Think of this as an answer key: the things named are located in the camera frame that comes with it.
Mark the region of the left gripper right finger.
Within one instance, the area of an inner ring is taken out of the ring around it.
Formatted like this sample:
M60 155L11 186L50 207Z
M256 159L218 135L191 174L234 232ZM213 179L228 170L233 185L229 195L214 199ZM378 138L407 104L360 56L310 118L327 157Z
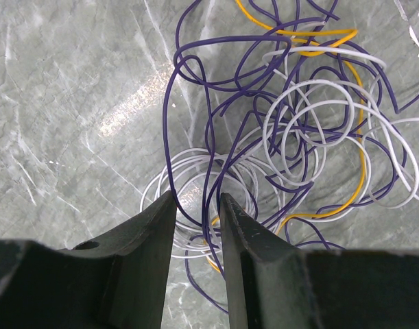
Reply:
M220 203L231 328L419 328L419 251L298 249Z

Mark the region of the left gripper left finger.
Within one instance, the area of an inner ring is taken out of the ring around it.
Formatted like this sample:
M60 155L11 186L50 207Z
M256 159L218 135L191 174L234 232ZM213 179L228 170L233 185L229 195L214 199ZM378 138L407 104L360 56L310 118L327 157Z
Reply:
M166 192L73 249L0 239L0 328L159 328L175 222Z

